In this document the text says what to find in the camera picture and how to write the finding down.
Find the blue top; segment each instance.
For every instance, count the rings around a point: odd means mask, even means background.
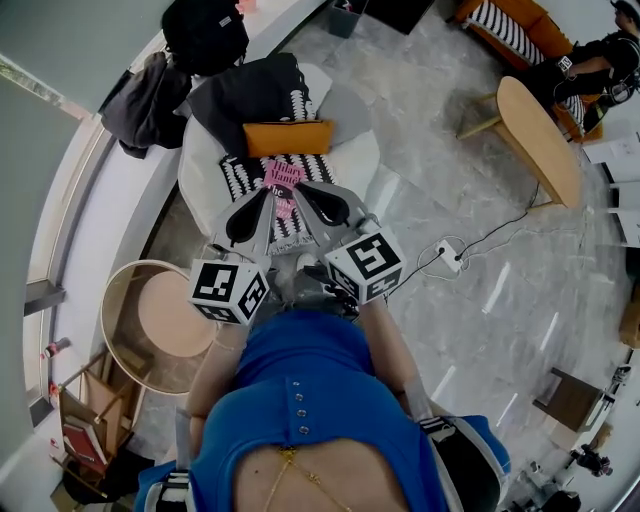
[[[465,417],[507,468],[509,456],[482,416]],[[337,316],[281,314],[251,334],[234,382],[207,419],[190,479],[197,509],[233,510],[237,463],[256,448],[347,438],[375,446],[393,469],[411,510],[446,512],[425,434],[373,376],[363,332]],[[175,463],[140,474],[137,511],[149,487]]]

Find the chest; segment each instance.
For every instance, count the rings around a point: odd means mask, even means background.
[[[234,510],[409,510],[393,470],[375,448],[338,439],[281,453],[265,446],[237,465]]]

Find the white power outlet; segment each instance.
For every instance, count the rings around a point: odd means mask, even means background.
[[[443,249],[444,252],[440,255],[440,257],[444,260],[448,267],[457,274],[462,268],[462,259],[456,260],[456,256],[458,255],[458,253],[453,250],[453,247],[451,247],[449,242],[447,242],[446,240],[442,240],[436,245],[437,252],[442,252]]]

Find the black and white cube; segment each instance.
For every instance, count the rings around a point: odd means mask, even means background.
[[[402,282],[407,260],[389,228],[364,235],[326,256],[331,279],[366,304]]]
[[[249,325],[269,286],[255,263],[194,260],[189,302],[210,320]]]

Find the orange sofa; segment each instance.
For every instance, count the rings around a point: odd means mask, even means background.
[[[533,0],[490,0],[496,7],[501,9],[507,16],[520,25],[531,42],[538,47],[545,58],[561,57],[571,53],[573,44],[562,33],[558,26],[549,17],[547,11],[536,4]],[[484,0],[465,0],[455,13],[455,20],[459,23],[466,23],[467,18],[484,2]],[[489,43],[509,64],[515,69],[523,71],[530,66],[530,63],[520,57],[510,48],[506,47],[499,39],[489,34],[486,30],[469,24],[468,29],[472,30],[487,43]],[[588,104],[593,101],[593,97],[581,97],[585,110]],[[590,133],[583,135],[581,130],[575,126],[573,118],[562,108],[554,107],[554,113],[563,126],[569,130],[569,135],[576,142],[594,140],[602,137],[602,123]]]

